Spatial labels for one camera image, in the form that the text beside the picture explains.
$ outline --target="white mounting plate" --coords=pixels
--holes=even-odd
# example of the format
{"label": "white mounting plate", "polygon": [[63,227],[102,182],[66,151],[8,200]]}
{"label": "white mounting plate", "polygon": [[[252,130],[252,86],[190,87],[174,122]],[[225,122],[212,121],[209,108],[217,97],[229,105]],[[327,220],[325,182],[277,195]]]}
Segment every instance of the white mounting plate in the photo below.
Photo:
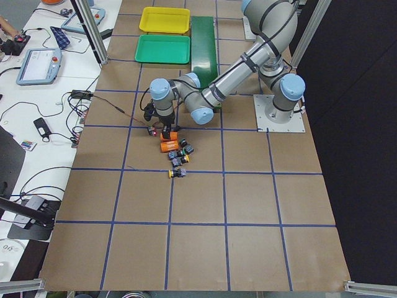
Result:
{"label": "white mounting plate", "polygon": [[255,40],[256,35],[251,31],[251,27],[249,26],[248,18],[246,16],[243,17],[243,25],[244,25],[244,34],[246,36],[246,40]]}
{"label": "white mounting plate", "polygon": [[305,132],[305,125],[303,124],[302,114],[296,113],[291,120],[286,124],[277,124],[270,121],[265,115],[265,107],[267,103],[273,100],[274,95],[254,95],[256,124],[258,132]]}

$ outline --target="orange cylinder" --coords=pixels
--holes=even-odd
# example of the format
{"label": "orange cylinder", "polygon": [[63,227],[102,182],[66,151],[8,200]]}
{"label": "orange cylinder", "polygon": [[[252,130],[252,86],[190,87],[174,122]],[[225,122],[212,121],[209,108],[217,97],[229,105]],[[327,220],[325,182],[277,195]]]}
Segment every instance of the orange cylinder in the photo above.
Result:
{"label": "orange cylinder", "polygon": [[162,142],[169,142],[169,141],[178,141],[178,132],[170,132],[168,138],[163,138],[163,134],[160,134],[160,141]]}
{"label": "orange cylinder", "polygon": [[173,150],[178,150],[178,141],[161,142],[160,143],[161,152],[170,152]]}

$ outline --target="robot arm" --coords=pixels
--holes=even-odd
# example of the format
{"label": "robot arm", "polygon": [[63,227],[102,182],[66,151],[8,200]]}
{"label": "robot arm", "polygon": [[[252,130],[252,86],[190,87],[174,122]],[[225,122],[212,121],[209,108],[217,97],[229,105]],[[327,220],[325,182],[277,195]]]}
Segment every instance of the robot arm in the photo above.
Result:
{"label": "robot arm", "polygon": [[165,126],[171,126],[175,118],[172,101],[182,100],[195,122],[206,124],[213,118],[213,108],[250,75],[259,71],[260,78],[275,93],[273,106],[276,111],[269,109],[268,117],[279,123],[288,121],[305,90],[299,76],[286,73],[281,58],[295,34],[296,7],[297,3],[293,5],[288,0],[244,0],[241,9],[257,35],[252,47],[205,89],[200,88],[195,73],[174,80],[161,78],[152,81],[150,93],[155,116]]}

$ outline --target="blue and white device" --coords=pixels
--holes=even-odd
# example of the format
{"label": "blue and white device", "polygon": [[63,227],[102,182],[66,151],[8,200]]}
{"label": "blue and white device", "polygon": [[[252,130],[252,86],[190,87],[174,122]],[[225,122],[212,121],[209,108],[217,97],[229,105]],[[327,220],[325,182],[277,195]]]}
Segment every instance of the blue and white device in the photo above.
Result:
{"label": "blue and white device", "polygon": [[[92,16],[94,17],[95,24],[98,26],[99,23],[105,17],[105,9],[98,7],[91,7],[91,12],[92,12]],[[66,21],[64,21],[61,28],[66,31],[85,34],[84,29],[76,13],[72,14]]]}
{"label": "blue and white device", "polygon": [[17,84],[52,84],[61,66],[62,53],[59,48],[32,48],[26,53],[20,67]]}

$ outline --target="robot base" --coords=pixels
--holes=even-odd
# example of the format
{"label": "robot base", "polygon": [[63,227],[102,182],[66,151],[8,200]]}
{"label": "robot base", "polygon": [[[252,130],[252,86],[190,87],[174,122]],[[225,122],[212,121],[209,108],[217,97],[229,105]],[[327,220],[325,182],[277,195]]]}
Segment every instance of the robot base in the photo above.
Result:
{"label": "robot base", "polygon": [[273,97],[273,95],[254,95],[258,132],[305,132],[305,125],[303,124],[302,115],[300,113],[294,114],[291,120],[286,124],[277,124],[266,117],[266,105],[271,103]]}

